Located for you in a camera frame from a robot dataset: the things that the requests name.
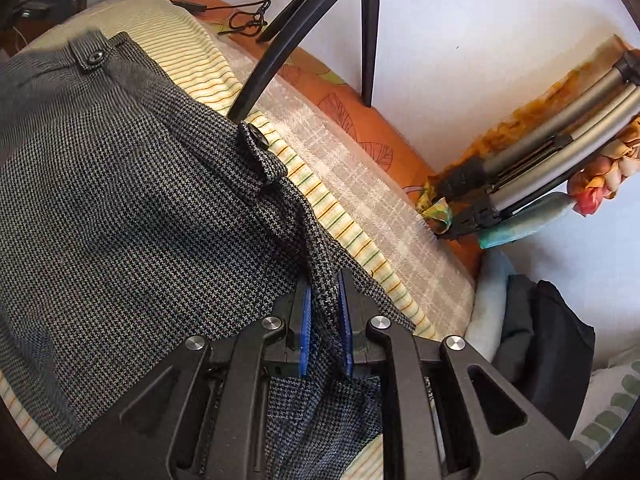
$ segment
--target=black cable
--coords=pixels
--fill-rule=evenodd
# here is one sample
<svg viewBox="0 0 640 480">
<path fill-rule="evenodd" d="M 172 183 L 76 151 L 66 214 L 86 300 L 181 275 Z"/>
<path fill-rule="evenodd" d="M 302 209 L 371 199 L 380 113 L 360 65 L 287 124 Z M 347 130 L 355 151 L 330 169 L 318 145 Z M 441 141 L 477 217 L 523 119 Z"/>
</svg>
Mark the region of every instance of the black cable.
<svg viewBox="0 0 640 480">
<path fill-rule="evenodd" d="M 271 7 L 271 0 L 260 0 L 259 2 L 252 2 L 250 4 L 239 4 L 239 5 L 229 5 L 229 6 L 219 6 L 219 7 L 205 7 L 199 4 L 193 4 L 191 2 L 174 2 L 172 3 L 187 9 L 192 14 L 196 12 L 204 12 L 205 10 L 222 10 L 222 9 L 238 9 L 241 7 L 253 7 L 259 6 L 255 12 L 246 12 L 245 10 L 236 10 L 231 17 L 229 17 L 229 28 L 231 30 L 223 30 L 218 33 L 219 36 L 224 36 L 226 34 L 242 34 L 248 38 L 253 38 L 262 32 L 262 29 L 268 24 L 268 22 L 264 19 L 264 13 Z M 233 20 L 238 16 L 250 16 L 251 19 L 242 25 L 234 25 Z M 255 28 L 254 32 L 246 32 L 248 28 Z"/>
</svg>

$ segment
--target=blue object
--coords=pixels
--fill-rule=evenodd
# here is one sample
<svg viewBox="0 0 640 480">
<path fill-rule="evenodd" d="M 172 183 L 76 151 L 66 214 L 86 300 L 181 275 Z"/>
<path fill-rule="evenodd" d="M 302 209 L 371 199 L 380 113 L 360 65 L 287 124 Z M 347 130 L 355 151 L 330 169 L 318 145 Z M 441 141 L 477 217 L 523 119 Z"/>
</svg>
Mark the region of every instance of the blue object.
<svg viewBox="0 0 640 480">
<path fill-rule="evenodd" d="M 311 287 L 306 286 L 305 304 L 302 309 L 302 330 L 300 331 L 300 377 L 306 374 L 311 344 Z"/>
<path fill-rule="evenodd" d="M 340 336 L 342 336 L 342 348 L 344 349 L 344 367 L 347 376 L 353 374 L 353 334 L 351 333 L 351 319 L 347 306 L 347 295 L 344 291 L 344 279 L 342 273 L 338 274 L 338 304 L 340 305 Z"/>
</svg>

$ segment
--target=green patterned fabric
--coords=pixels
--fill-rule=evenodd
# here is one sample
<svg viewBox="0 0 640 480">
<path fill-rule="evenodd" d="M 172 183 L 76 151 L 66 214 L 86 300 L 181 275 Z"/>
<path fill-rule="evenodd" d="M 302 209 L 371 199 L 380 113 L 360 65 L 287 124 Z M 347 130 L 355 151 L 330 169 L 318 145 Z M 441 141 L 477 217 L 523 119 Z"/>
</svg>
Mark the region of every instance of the green patterned fabric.
<svg viewBox="0 0 640 480">
<path fill-rule="evenodd" d="M 596 370 L 571 443 L 590 466 L 616 436 L 640 396 L 640 349 L 623 352 Z"/>
</svg>

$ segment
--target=belt loop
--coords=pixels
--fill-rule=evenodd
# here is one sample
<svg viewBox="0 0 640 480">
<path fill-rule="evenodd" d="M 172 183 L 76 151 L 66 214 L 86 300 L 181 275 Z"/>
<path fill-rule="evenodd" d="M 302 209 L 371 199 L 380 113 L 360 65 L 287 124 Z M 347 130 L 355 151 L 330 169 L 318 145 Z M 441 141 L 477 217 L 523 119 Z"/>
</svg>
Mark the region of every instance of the belt loop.
<svg viewBox="0 0 640 480">
<path fill-rule="evenodd" d="M 112 51 L 109 40 L 99 30 L 89 30 L 69 41 L 69 47 L 84 72 L 101 67 Z"/>
</svg>

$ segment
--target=gray fabric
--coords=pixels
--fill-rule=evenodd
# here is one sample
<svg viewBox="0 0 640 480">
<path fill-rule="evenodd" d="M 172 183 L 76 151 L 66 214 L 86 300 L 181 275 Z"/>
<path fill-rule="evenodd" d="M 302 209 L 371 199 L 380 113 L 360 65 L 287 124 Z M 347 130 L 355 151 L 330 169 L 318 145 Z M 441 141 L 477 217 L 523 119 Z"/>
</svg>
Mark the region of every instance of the gray fabric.
<svg viewBox="0 0 640 480">
<path fill-rule="evenodd" d="M 59 446 L 186 336 L 268 314 L 300 271 L 309 377 L 272 381 L 268 475 L 338 478 L 382 430 L 376 381 L 342 376 L 337 270 L 409 322 L 276 156 L 126 34 L 88 32 L 0 68 L 0 226 L 0 369 Z"/>
</svg>

